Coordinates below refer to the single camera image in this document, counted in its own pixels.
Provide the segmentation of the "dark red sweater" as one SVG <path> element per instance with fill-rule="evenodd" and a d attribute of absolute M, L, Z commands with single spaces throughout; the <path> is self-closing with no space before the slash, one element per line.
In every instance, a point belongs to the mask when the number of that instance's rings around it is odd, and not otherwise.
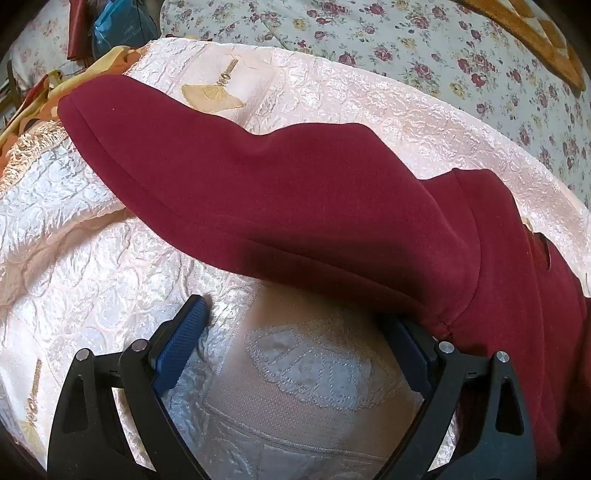
<path fill-rule="evenodd" d="M 491 171 L 420 180 L 370 128 L 254 135 L 124 75 L 58 116 L 83 159 L 164 241 L 208 265 L 409 312 L 470 354 L 507 351 L 538 464 L 590 453 L 590 301 Z"/>

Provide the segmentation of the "pink embossed satin bedspread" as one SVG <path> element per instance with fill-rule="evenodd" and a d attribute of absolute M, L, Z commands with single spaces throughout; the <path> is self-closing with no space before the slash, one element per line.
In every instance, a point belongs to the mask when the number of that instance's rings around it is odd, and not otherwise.
<path fill-rule="evenodd" d="M 370 127 L 419 178 L 488 169 L 522 222 L 590 282 L 590 213 L 538 160 L 496 130 L 400 82 L 279 48 L 152 42 L 128 76 L 175 103 L 232 68 L 254 134 L 304 122 Z M 232 274 L 168 245 L 92 172 L 65 129 L 22 137 L 1 181 L 1 419 L 48 456 L 75 353 L 149 337 L 191 294 L 211 320 L 164 404 L 219 479 L 368 479 L 421 405 L 378 335 L 340 306 Z"/>

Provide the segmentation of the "orange yellow patterned blanket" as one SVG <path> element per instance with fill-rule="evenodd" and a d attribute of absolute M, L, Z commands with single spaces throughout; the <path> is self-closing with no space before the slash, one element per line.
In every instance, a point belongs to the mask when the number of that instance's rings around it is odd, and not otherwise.
<path fill-rule="evenodd" d="M 116 46 L 81 73 L 65 79 L 59 70 L 46 74 L 27 94 L 25 100 L 1 133 L 1 171 L 9 163 L 8 151 L 31 121 L 49 121 L 58 118 L 60 99 L 79 85 L 105 74 L 123 74 L 141 56 L 141 49 Z"/>

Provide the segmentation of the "red cloth on furniture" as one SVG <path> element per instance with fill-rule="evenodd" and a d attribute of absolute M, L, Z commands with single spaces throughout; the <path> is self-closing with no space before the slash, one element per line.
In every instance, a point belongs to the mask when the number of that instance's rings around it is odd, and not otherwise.
<path fill-rule="evenodd" d="M 87 0 L 69 1 L 67 59 L 87 60 L 92 56 L 91 27 L 92 11 Z"/>

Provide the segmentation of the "floral quilted bed cover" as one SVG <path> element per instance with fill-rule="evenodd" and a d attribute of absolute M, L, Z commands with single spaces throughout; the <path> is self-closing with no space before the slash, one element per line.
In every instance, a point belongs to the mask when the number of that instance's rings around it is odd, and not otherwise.
<path fill-rule="evenodd" d="M 165 35 L 280 47 L 393 78 L 450 103 L 590 198 L 590 95 L 495 21 L 454 1 L 165 1 Z"/>

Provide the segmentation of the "blue plastic bag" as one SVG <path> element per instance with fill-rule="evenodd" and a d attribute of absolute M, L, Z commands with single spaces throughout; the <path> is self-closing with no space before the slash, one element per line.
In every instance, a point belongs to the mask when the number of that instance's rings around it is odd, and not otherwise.
<path fill-rule="evenodd" d="M 95 60 L 113 47 L 138 48 L 159 37 L 159 31 L 144 1 L 107 1 L 91 28 Z"/>

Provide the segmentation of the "orange checkered cushion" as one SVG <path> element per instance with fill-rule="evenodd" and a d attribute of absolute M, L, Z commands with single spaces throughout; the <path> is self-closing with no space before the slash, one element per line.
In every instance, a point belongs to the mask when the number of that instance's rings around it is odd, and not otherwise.
<path fill-rule="evenodd" d="M 459 3 L 511 33 L 574 90 L 586 90 L 583 64 L 574 48 L 534 1 L 460 0 Z"/>

